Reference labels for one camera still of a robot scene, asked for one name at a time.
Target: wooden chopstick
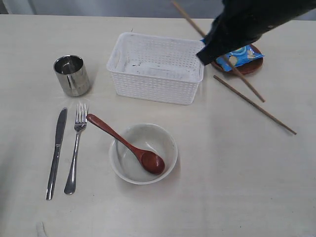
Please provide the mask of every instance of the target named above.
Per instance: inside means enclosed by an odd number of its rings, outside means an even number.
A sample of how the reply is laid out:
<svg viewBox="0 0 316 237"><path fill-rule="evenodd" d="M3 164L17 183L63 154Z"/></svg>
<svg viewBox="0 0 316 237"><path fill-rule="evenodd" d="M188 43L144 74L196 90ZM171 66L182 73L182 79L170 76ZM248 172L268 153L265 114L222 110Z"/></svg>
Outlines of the wooden chopstick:
<svg viewBox="0 0 316 237"><path fill-rule="evenodd" d="M293 131L291 128L289 128L288 126L286 126L283 122L281 122L280 120L278 120L276 117L274 117L273 115L271 115L270 113L268 113L267 111L265 111L264 109L262 109L259 105L257 105L256 103L254 103L253 101L251 101L250 99L248 99L246 96L244 96L243 94L241 94L239 91L237 91L235 88L233 88L232 86L230 86L229 84L227 84L226 82L224 82L222 79L220 79L218 76L214 75L214 78L216 80L218 80L221 84L223 84L224 86L226 86L229 90L231 90L233 93L235 93L236 95L240 96L242 99L244 99L245 101L247 101L250 105L252 105L253 107L255 107L256 109L258 109L260 112L262 112L264 115L268 116L270 119L272 119L274 122L276 122L277 124L281 125L282 127L284 127L285 129L287 129L288 131L290 131L291 133L293 133L294 135L296 135L297 133L295 131Z"/></svg>
<svg viewBox="0 0 316 237"><path fill-rule="evenodd" d="M176 2L172 1L172 4L180 12L180 14L190 23L190 25L202 36L205 37L205 33L201 30L200 27L190 18L190 16L185 12L185 10ZM255 95L262 101L265 102L265 99L259 94L259 92L247 81L245 76L228 60L228 58L223 55L221 56L224 61L232 68L233 72L248 86L248 88L255 93Z"/></svg>

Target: fork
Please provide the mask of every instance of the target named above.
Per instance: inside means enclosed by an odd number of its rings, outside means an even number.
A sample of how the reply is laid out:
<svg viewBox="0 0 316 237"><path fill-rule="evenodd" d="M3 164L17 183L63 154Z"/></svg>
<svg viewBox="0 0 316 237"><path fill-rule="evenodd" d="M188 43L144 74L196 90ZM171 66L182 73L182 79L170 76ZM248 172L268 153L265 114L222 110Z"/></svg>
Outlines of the fork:
<svg viewBox="0 0 316 237"><path fill-rule="evenodd" d="M75 121L75 131L76 133L76 142L73 154L73 160L71 162L69 175L67 179L67 183L64 189L65 194L73 194L76 191L76 172L77 172L77 156L78 156L78 148L81 132L87 126L87 113L88 109L85 104L77 104L76 111L76 121Z"/></svg>

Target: brown plate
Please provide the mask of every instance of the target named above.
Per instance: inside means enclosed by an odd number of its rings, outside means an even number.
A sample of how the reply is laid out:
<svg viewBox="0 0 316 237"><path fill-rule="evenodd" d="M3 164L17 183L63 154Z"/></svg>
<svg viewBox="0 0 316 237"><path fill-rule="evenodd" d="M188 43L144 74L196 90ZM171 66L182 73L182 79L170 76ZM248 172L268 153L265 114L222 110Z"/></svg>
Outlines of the brown plate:
<svg viewBox="0 0 316 237"><path fill-rule="evenodd" d="M260 50L256 46L254 46L252 44L250 46L253 49L253 51L255 51L256 53L261 53ZM225 72L224 69L216 61L212 62L211 64L213 65L214 68L216 68L217 70L219 70L221 72L235 75L235 73L232 70ZM255 60L249 62L249 63L246 63L242 66L237 67L237 69L243 75L246 75L246 74L253 73L256 70L258 70L262 66L262 64L263 64L263 58L258 58L258 59L255 59Z"/></svg>

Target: white bowl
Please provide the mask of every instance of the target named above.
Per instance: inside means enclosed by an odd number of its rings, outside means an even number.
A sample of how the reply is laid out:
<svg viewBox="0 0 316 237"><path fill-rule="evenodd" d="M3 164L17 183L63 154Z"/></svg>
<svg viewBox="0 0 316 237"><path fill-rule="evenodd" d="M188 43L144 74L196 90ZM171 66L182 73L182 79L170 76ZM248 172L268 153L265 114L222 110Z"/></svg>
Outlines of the white bowl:
<svg viewBox="0 0 316 237"><path fill-rule="evenodd" d="M109 156L114 172L132 184L152 184L166 177L174 168L178 149L171 134L155 124L137 124L120 134L133 146L159 155L165 164L162 174L153 175L143 169L136 156L121 142L114 139Z"/></svg>

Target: plastic basket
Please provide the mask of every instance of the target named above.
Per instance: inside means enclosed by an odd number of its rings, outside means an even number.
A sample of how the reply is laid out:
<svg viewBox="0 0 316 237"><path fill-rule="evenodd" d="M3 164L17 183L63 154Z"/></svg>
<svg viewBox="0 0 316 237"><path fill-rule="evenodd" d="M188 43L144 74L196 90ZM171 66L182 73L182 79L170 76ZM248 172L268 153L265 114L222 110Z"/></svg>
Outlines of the plastic basket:
<svg viewBox="0 0 316 237"><path fill-rule="evenodd" d="M118 95L189 105L203 79L198 40L123 33L107 64Z"/></svg>

